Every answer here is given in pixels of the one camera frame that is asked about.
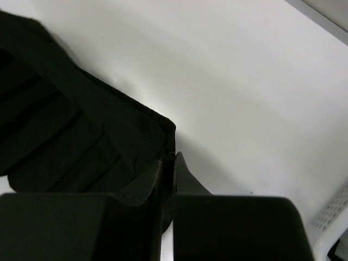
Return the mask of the black pleated skirt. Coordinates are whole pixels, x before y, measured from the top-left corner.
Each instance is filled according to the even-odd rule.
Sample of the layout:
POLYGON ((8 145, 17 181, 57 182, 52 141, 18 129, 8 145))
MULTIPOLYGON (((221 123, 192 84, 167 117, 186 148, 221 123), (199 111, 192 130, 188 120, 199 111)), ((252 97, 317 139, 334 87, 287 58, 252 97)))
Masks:
POLYGON ((1 175, 16 192, 118 193, 175 154, 175 124, 1 12, 1 175))

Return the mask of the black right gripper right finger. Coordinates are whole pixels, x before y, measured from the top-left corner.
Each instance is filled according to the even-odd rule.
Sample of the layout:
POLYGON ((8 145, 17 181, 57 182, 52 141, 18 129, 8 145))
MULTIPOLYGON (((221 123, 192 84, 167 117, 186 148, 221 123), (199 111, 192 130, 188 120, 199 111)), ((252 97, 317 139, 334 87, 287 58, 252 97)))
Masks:
POLYGON ((211 194, 189 171, 182 153, 174 165, 175 260, 312 260, 299 211, 284 197, 211 194))

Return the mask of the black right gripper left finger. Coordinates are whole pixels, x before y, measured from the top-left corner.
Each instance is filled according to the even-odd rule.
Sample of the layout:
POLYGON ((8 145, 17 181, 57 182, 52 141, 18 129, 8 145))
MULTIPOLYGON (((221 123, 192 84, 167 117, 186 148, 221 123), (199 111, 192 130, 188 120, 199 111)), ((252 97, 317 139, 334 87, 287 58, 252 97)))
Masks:
POLYGON ((163 163, 118 194, 1 196, 1 260, 159 260, 163 163))

